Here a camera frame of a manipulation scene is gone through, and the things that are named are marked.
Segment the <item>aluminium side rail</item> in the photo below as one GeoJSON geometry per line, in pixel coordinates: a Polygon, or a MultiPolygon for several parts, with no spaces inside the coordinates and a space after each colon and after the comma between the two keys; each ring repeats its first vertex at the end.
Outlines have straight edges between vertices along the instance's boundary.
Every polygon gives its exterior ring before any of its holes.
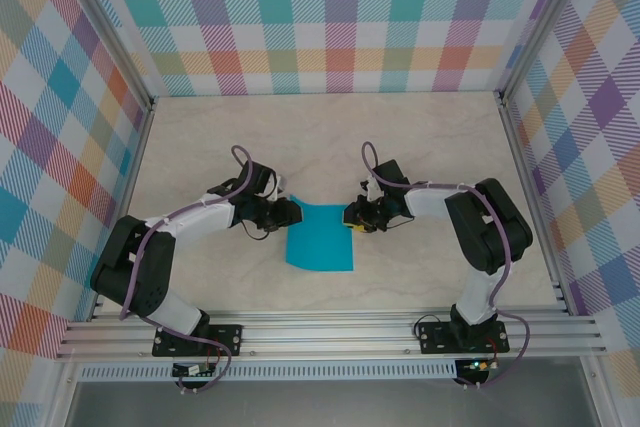
{"type": "MultiPolygon", "coordinates": [[[[136,185],[136,180],[139,175],[142,159],[144,156],[145,148],[149,139],[151,127],[153,124],[154,116],[157,110],[159,98],[155,97],[151,99],[151,105],[145,110],[143,115],[143,122],[141,126],[141,130],[139,133],[138,141],[135,145],[135,150],[129,162],[126,176],[124,177],[124,184],[121,189],[121,197],[116,203],[116,210],[112,218],[112,223],[110,225],[110,229],[113,229],[115,226],[115,222],[126,215],[129,211],[129,207],[131,205],[131,200],[133,197],[133,192],[136,185]]],[[[99,265],[99,260],[102,255],[103,248],[106,246],[106,242],[109,238],[110,232],[108,232],[102,242],[99,243],[101,250],[97,254],[97,258],[92,263],[87,276],[87,296],[86,302],[84,304],[78,305],[78,310],[76,312],[76,318],[79,321],[90,321],[93,316],[93,312],[98,303],[99,294],[95,291],[95,289],[90,285],[90,281],[92,279],[93,273],[96,267],[99,265]]]]}
{"type": "Polygon", "coordinates": [[[499,116],[505,135],[515,162],[519,180],[523,188],[527,206],[532,218],[532,225],[538,245],[541,248],[545,264],[555,290],[560,293],[559,299],[564,302],[564,311],[568,315],[575,315],[575,304],[571,292],[566,290],[564,273],[559,265],[559,258],[554,243],[545,224],[541,202],[538,198],[534,178],[528,169],[523,144],[518,135],[512,114],[499,91],[494,93],[499,116]]]}

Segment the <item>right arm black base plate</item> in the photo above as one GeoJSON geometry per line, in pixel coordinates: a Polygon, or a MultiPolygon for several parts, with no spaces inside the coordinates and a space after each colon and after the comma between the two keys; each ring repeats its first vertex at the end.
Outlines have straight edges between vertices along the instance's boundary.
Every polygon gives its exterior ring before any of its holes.
{"type": "Polygon", "coordinates": [[[505,324],[491,320],[465,326],[460,322],[418,324],[422,354],[502,354],[510,351],[505,324]]]}

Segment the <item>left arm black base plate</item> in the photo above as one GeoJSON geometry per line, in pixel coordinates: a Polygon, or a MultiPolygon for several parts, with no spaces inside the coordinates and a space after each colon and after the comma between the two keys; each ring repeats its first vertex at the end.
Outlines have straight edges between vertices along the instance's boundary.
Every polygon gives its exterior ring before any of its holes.
{"type": "MultiPolygon", "coordinates": [[[[198,327],[194,337],[216,341],[231,351],[232,356],[240,354],[243,327],[238,324],[209,324],[198,327]]],[[[153,357],[206,357],[215,348],[209,343],[195,342],[168,333],[164,328],[155,332],[151,355],[153,357]]]]}

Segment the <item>aluminium frame leg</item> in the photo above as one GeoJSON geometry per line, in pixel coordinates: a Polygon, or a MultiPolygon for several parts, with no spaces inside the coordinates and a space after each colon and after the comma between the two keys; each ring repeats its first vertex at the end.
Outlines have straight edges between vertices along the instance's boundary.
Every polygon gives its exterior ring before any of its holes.
{"type": "Polygon", "coordinates": [[[76,387],[80,377],[81,364],[78,362],[64,362],[58,366],[56,382],[52,391],[49,411],[44,421],[44,427],[65,427],[76,387]]]}
{"type": "Polygon", "coordinates": [[[580,362],[601,427],[620,427],[603,361],[597,356],[581,356],[580,362]]]}

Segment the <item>aluminium frame post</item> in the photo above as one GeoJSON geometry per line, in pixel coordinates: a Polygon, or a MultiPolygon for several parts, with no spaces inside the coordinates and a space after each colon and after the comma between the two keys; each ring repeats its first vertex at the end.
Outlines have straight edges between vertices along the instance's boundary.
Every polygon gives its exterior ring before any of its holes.
{"type": "Polygon", "coordinates": [[[85,15],[94,27],[99,39],[112,56],[114,63],[120,70],[127,85],[131,88],[136,100],[145,107],[146,111],[153,110],[154,99],[143,83],[137,68],[131,60],[124,45],[120,41],[117,31],[109,19],[100,0],[78,0],[85,15]]]}
{"type": "Polygon", "coordinates": [[[499,109],[507,108],[567,2],[568,0],[525,0],[522,26],[511,56],[495,84],[494,93],[499,109]]]}

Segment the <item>aluminium mounting rail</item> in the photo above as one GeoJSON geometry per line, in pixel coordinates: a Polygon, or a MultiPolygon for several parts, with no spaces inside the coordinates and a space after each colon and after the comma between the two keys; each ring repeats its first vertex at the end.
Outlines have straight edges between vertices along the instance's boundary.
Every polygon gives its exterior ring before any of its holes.
{"type": "MultiPolygon", "coordinates": [[[[505,319],[510,356],[598,356],[607,352],[591,317],[563,310],[522,312],[523,322],[505,319]]],[[[243,327],[243,360],[324,360],[416,358],[420,354],[413,325],[416,311],[214,312],[215,324],[243,327]]],[[[154,329],[137,318],[118,320],[96,314],[71,323],[58,349],[60,361],[151,359],[154,329]]]]}

